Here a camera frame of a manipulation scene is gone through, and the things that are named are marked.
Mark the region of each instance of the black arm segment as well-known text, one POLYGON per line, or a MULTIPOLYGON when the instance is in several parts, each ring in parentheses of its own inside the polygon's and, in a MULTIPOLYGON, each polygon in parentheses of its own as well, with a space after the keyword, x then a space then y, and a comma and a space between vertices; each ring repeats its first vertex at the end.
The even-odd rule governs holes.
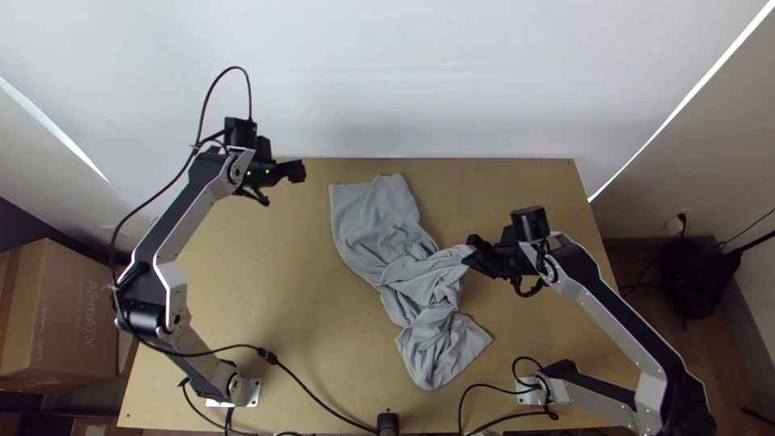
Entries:
POLYGON ((562 381, 553 384, 560 391, 553 393, 555 402, 575 401, 639 434, 713 434, 715 421, 702 382, 687 372, 681 356, 605 283, 594 258, 562 233, 550 234, 540 206, 512 212, 512 222, 494 246, 477 235, 469 236, 476 251, 463 263, 493 279, 512 279, 515 287, 522 275, 539 275, 560 295, 576 300, 643 372, 638 389, 631 391, 584 375, 569 360, 557 362, 540 371, 562 381), (559 248, 547 248, 551 238, 559 242, 559 248))
POLYGON ((307 174, 301 161, 273 160, 269 140, 256 137, 252 121, 227 119, 222 132, 224 152, 213 147, 195 157, 188 183, 132 252, 118 280, 115 323, 163 350, 191 379, 197 395, 224 406, 255 405, 258 381, 246 383, 237 366, 209 353, 191 328, 187 281, 175 261, 218 200, 243 195, 268 206, 261 188, 283 178, 303 182, 307 174), (199 353, 206 355, 189 355, 199 353))

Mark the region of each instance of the wooden table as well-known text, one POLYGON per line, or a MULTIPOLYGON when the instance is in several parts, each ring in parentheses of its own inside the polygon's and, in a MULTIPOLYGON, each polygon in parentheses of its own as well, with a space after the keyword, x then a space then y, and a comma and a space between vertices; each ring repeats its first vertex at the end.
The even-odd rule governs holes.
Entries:
MULTIPOLYGON (((506 282, 470 273, 460 312, 494 338, 455 380, 434 392, 415 385, 394 342, 401 331, 388 319, 379 293, 339 258, 330 224, 330 183, 369 182, 401 172, 417 199, 421 225, 439 246, 465 242, 469 233, 500 238, 509 212, 546 207, 551 228, 570 235, 601 264, 608 259, 576 166, 564 159, 305 159, 307 182, 281 182, 266 190, 264 208, 247 199, 221 200, 211 210, 179 262, 189 279, 192 324, 211 348, 243 342, 274 351, 319 397, 370 426, 378 413, 398 413, 407 433, 457 431, 460 395, 473 383, 513 389, 510 364, 529 355, 549 364, 570 358, 579 368, 635 388, 639 372, 574 302, 544 290, 528 300, 506 282)), ((526 279, 523 286, 533 284, 526 279)), ((249 350, 220 354, 262 378, 258 407, 237 409, 243 431, 355 433, 332 417, 277 367, 249 350)), ((521 368, 529 374, 535 368, 521 368)), ((162 354, 141 347, 129 379, 119 424, 170 430, 215 430, 189 410, 177 387, 183 373, 162 354)), ((225 409, 205 409, 223 422, 225 409)), ((507 421, 493 430, 607 426, 583 409, 555 408, 545 416, 507 421)), ((469 393, 467 430, 499 416, 531 410, 513 396, 469 393)))

